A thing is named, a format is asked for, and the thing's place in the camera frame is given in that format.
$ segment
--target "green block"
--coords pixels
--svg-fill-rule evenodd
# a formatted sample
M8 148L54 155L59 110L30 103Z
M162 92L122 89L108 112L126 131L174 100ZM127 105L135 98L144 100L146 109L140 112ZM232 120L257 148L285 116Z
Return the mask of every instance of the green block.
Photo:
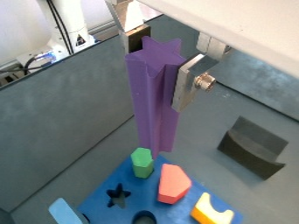
M140 179L147 179L155 169L155 161L151 150L138 148L131 154L135 176Z

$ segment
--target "dark gray block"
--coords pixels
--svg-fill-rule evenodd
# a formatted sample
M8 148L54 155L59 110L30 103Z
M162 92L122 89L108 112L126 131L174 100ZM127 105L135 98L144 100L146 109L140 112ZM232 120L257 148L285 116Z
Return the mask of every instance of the dark gray block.
M220 141L219 150L269 179L286 166L277 162L286 146L285 139L240 117Z

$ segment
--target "purple block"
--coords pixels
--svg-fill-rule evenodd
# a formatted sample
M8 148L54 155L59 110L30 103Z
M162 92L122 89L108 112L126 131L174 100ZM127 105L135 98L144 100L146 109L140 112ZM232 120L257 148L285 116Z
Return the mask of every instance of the purple block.
M139 147L172 151L179 113L172 109L175 82L180 64L182 41L159 43L143 37L143 50L126 56L134 99Z

